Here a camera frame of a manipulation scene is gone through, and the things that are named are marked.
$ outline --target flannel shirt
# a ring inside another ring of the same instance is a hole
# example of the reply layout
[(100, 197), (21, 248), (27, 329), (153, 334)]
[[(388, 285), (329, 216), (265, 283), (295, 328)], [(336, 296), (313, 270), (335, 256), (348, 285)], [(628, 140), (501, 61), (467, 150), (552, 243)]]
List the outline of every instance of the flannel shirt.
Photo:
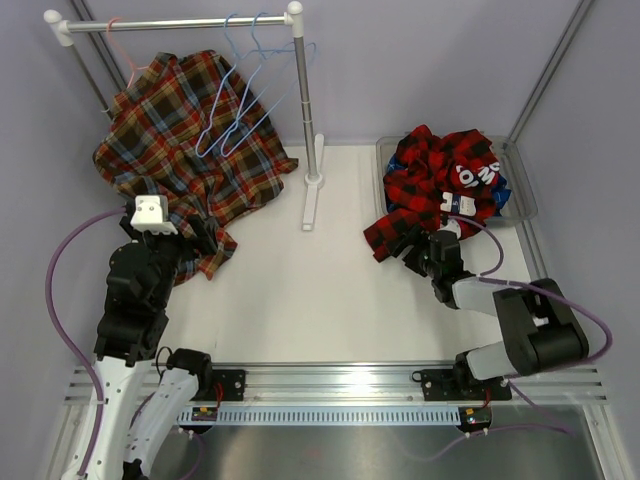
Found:
[[(118, 192), (131, 198), (165, 195), (169, 219), (185, 238), (195, 235), (188, 216), (198, 214), (205, 220), (218, 251), (183, 262), (176, 283), (198, 271), (211, 279), (237, 247), (224, 227), (278, 196), (284, 187), (280, 174), (298, 165), (287, 157), (268, 118), (227, 158), (220, 155), (220, 144), (204, 158), (195, 154), (221, 80), (230, 69), (211, 50), (181, 59), (159, 53), (131, 88), (115, 96), (110, 133), (93, 155), (100, 175)], [(245, 88), (236, 72), (228, 77), (202, 151), (232, 124)], [(249, 93), (244, 108), (254, 98)], [(265, 114), (256, 102), (242, 117), (225, 151)]]
[[(417, 223), (427, 232), (438, 230), (443, 192), (472, 197), (477, 222), (491, 217), (496, 209), (491, 187), (497, 184), (499, 163), (490, 146), (491, 141), (477, 130), (440, 138), (426, 125), (403, 138), (395, 157), (405, 169), (392, 170), (383, 179), (395, 210), (364, 231), (375, 259), (381, 262), (387, 258), (393, 244)], [(461, 238), (478, 230), (466, 223), (460, 227)]]

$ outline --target gray wall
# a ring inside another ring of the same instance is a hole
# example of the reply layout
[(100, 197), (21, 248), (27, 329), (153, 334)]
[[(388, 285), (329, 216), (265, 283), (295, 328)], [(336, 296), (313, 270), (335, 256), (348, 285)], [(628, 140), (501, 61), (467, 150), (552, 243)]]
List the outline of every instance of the gray wall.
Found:
[[(89, 0), (97, 18), (253, 16), (280, 13), (288, 0)], [(576, 0), (302, 0), (305, 33), (318, 44), (311, 67), (317, 128), (336, 143), (373, 143), (427, 123), (448, 133), (480, 128), (506, 134), (560, 36)], [(117, 33), (138, 65), (158, 51), (188, 54), (213, 48), (229, 57), (221, 31)], [(233, 38), (246, 51), (246, 29)], [(290, 41), (269, 27), (270, 46)], [(281, 66), (272, 60), (256, 78), (261, 88)], [(255, 62), (241, 68), (245, 75)], [(295, 78), (290, 69), (284, 79)], [(283, 89), (265, 95), (271, 105)], [(300, 106), (291, 95), (273, 118), (288, 143), (302, 139)]]
[[(13, 0), (0, 16), (0, 477), (39, 478), (51, 426), (75, 362), (56, 336), (44, 277), (56, 245), (114, 208), (91, 153), (107, 122), (76, 65), (42, 20), (62, 0)], [(116, 221), (69, 247), (54, 280), (60, 317), (87, 353), (95, 340)]]
[(600, 363), (640, 471), (640, 3), (597, 2), (524, 132), (536, 228), (565, 294), (600, 314), (615, 344)]

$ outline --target plaid shirt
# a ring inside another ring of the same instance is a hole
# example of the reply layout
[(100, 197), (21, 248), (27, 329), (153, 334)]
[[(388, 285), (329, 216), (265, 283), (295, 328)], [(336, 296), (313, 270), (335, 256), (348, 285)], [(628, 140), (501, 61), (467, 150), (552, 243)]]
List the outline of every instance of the plaid shirt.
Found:
[[(176, 283), (197, 271), (211, 279), (237, 247), (224, 227), (277, 197), (284, 187), (280, 174), (298, 165), (287, 157), (268, 118), (227, 158), (220, 155), (220, 144), (204, 158), (195, 154), (221, 80), (230, 69), (224, 58), (210, 50), (182, 59), (158, 54), (135, 85), (116, 95), (110, 133), (93, 156), (100, 175), (118, 192), (128, 197), (166, 195), (169, 219), (186, 238), (195, 235), (187, 223), (189, 215), (207, 220), (218, 252), (184, 262)], [(245, 87), (239, 74), (228, 77), (202, 151), (232, 124)], [(244, 108), (253, 98), (247, 95)], [(264, 115), (256, 102), (242, 117), (225, 151)]]
[[(440, 138), (426, 125), (402, 139), (395, 156), (406, 168), (384, 176), (385, 192), (396, 208), (364, 231), (376, 260), (387, 258), (389, 247), (415, 224), (421, 224), (427, 232), (440, 228), (443, 192), (472, 197), (474, 220), (483, 223), (491, 217), (496, 208), (491, 186), (499, 175), (498, 159), (490, 146), (491, 142), (477, 130)], [(462, 238), (477, 233), (477, 228), (466, 223), (460, 227)]]

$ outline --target black cable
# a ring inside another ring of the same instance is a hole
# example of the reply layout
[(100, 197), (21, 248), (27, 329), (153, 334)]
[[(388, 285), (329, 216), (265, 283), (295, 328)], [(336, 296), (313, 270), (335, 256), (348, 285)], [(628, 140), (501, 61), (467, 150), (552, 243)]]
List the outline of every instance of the black cable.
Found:
[(162, 376), (164, 375), (164, 372), (167, 371), (167, 369), (165, 368), (165, 370), (163, 372), (160, 371), (160, 364), (158, 363), (158, 360), (160, 359), (160, 354), (162, 353), (162, 351), (164, 349), (167, 349), (169, 351), (169, 356), (173, 355), (173, 350), (171, 349), (171, 347), (167, 347), (166, 345), (164, 347), (160, 347), (158, 349), (158, 352), (156, 353), (156, 371), (158, 372), (158, 375), (160, 376), (160, 382), (162, 382)]

